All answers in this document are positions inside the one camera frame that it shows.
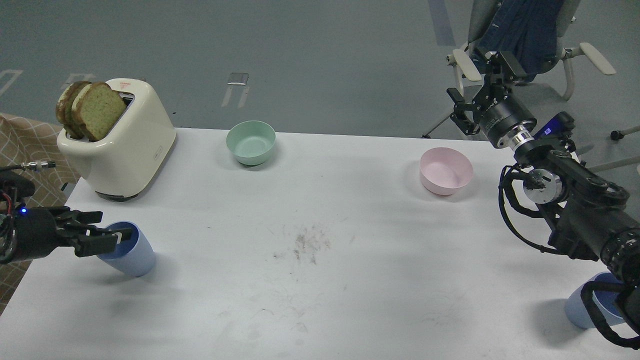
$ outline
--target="toaster label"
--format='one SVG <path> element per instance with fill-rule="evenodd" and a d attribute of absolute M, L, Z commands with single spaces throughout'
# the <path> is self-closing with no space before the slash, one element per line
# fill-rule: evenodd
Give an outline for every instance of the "toaster label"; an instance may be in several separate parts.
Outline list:
<path fill-rule="evenodd" d="M 158 156 L 162 154 L 162 150 L 163 150 L 163 147 L 162 145 L 160 145 L 160 147 L 158 147 L 158 150 L 156 150 L 156 154 L 154 155 L 154 160 L 158 160 Z"/>

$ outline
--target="bowl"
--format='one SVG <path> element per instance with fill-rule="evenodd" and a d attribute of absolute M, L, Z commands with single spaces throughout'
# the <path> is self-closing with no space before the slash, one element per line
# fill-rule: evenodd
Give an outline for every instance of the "bowl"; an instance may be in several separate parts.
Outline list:
<path fill-rule="evenodd" d="M 262 121 L 245 121 L 234 126 L 227 134 L 227 147 L 236 160 L 253 166 L 267 161 L 273 154 L 276 132 Z"/>
<path fill-rule="evenodd" d="M 460 151 L 434 147 L 420 158 L 420 181 L 438 195 L 452 195 L 469 184 L 474 175 L 471 161 Z"/>

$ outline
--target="plastic cup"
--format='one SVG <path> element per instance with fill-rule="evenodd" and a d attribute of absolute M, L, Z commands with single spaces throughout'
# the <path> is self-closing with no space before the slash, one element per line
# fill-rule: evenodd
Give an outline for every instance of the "plastic cup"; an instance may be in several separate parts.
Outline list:
<path fill-rule="evenodd" d="M 111 224 L 106 228 L 119 230 L 126 227 L 133 229 L 131 238 L 116 245 L 115 251 L 108 254 L 99 254 L 98 258 L 127 275 L 139 277 L 153 269 L 156 264 L 156 253 L 154 253 L 147 237 L 136 224 L 122 221 Z"/>
<path fill-rule="evenodd" d="M 227 147 L 236 160 L 253 166 L 267 161 L 273 154 L 276 132 L 262 121 L 245 121 L 234 126 L 227 134 Z"/>
<path fill-rule="evenodd" d="M 471 161 L 459 151 L 434 147 L 420 158 L 420 181 L 438 195 L 452 195 L 469 184 L 474 176 Z"/>
<path fill-rule="evenodd" d="M 596 274 L 594 277 L 590 278 L 589 281 L 600 281 L 600 282 L 612 282 L 621 284 L 619 280 L 613 276 L 610 272 L 601 272 Z M 584 285 L 577 288 L 571 296 L 564 303 L 564 312 L 566 313 L 566 317 L 573 323 L 575 326 L 580 327 L 582 329 L 592 329 L 595 328 L 591 318 L 589 317 L 589 313 L 587 309 L 584 307 L 582 303 L 582 299 L 580 298 L 580 291 L 582 291 L 582 287 Z M 593 301 L 598 306 L 600 312 L 604 315 L 605 319 L 609 326 L 618 325 L 619 323 L 625 322 L 625 320 L 620 315 L 620 312 L 614 306 L 614 300 L 616 298 L 616 294 L 609 291 L 594 291 L 593 292 Z"/>

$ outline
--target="chair wheel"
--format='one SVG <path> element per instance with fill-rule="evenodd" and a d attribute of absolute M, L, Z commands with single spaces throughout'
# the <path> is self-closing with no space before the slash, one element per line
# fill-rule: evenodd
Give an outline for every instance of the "chair wheel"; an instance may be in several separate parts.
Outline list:
<path fill-rule="evenodd" d="M 611 137 L 611 140 L 616 140 L 617 141 L 617 140 L 620 140 L 623 137 L 625 137 L 625 135 L 623 133 L 621 133 L 620 130 L 614 130 L 614 131 L 611 131 L 610 137 Z"/>

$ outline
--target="blue jacket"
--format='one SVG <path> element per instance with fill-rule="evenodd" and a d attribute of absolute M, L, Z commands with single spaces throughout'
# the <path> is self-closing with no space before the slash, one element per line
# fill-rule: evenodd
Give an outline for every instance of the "blue jacket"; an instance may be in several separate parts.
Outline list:
<path fill-rule="evenodd" d="M 563 3 L 564 0 L 503 0 L 476 49 L 511 51 L 528 73 L 527 81 L 532 81 L 557 62 L 556 18 Z M 472 60 L 482 72 L 484 58 L 474 54 Z"/>

